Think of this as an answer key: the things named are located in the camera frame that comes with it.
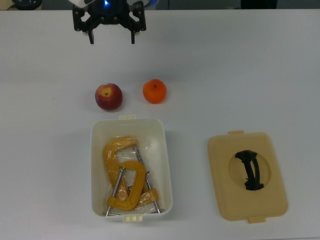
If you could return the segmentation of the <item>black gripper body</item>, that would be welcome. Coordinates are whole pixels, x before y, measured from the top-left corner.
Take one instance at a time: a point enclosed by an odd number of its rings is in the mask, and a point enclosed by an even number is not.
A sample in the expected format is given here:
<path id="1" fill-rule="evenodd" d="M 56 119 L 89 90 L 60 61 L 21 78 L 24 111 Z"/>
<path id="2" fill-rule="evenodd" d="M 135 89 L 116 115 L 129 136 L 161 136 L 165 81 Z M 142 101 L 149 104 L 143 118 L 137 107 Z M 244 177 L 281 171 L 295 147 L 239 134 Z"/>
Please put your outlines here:
<path id="1" fill-rule="evenodd" d="M 88 7 L 91 23 L 103 25 L 128 25 L 130 7 L 129 5 L 90 5 Z"/>

